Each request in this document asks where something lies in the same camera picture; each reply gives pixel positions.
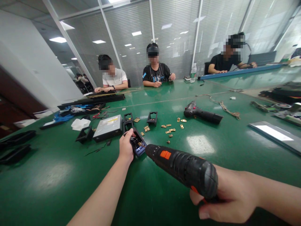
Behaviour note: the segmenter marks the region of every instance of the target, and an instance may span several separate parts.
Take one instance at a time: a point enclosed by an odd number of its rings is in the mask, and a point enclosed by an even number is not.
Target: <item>glass wall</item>
[[[97,86],[102,86],[99,54],[108,54],[132,86],[142,85],[143,69],[149,63],[146,46],[153,42],[153,35],[160,61],[177,79],[189,75],[194,51],[198,75],[203,75],[204,63],[222,51],[223,38],[241,27],[253,54],[273,51],[299,4],[299,0],[151,0],[151,10],[150,0],[118,5],[110,0],[48,1],[60,21],[70,26],[66,33]],[[249,54],[244,47],[245,62]]]

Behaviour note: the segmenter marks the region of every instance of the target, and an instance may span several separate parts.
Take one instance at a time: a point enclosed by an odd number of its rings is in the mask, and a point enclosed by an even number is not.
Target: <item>orange drill button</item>
[[[169,157],[171,156],[171,153],[168,151],[163,150],[160,154],[161,157],[169,159]]]

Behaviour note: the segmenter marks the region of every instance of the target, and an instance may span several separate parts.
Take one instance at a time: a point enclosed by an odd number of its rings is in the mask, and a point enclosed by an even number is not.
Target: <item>person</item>
[[[119,196],[131,162],[133,149],[130,129],[119,140],[119,156],[98,188],[74,215],[69,226],[111,225]],[[221,203],[207,203],[199,208],[199,218],[218,222],[244,223],[256,207],[261,207],[291,225],[301,222],[301,188],[271,180],[253,173],[228,170],[215,165],[218,196]],[[198,205],[203,197],[190,190]]]
[[[224,45],[224,51],[212,57],[208,68],[209,74],[227,73],[231,69],[233,64],[236,65],[239,69],[257,67],[256,62],[245,64],[241,60],[239,60],[239,55],[235,50],[243,45],[242,42],[238,42],[238,40],[241,38],[240,36],[240,34],[231,35]]]
[[[108,55],[98,56],[99,69],[105,71],[103,73],[103,87],[95,88],[96,93],[110,90],[119,90],[128,88],[128,79],[123,70],[115,68],[112,59]]]
[[[143,70],[143,85],[158,88],[163,82],[176,79],[175,73],[170,73],[168,66],[159,62],[159,47],[156,43],[148,44],[146,52],[150,64]]]

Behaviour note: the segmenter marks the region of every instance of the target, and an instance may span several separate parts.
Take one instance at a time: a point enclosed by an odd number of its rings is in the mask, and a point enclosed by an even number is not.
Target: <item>black hair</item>
[[[159,55],[159,47],[156,43],[150,43],[146,47],[148,57],[155,57]]]
[[[108,70],[112,59],[106,54],[98,56],[98,65],[100,70]]]

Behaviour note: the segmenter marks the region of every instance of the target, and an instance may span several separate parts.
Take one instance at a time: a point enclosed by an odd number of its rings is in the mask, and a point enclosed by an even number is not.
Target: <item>cordless drill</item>
[[[147,145],[145,152],[157,166],[204,196],[207,202],[218,201],[218,176],[211,162],[186,152],[153,144]]]
[[[200,108],[198,108],[195,105],[195,101],[190,102],[190,104],[187,105],[187,107],[185,108],[184,111],[184,115],[185,117],[189,118],[192,117],[194,115],[199,116],[200,118],[212,122],[214,124],[219,124],[220,121],[223,119],[223,116],[218,115],[216,113],[212,113],[209,111],[204,111]]]

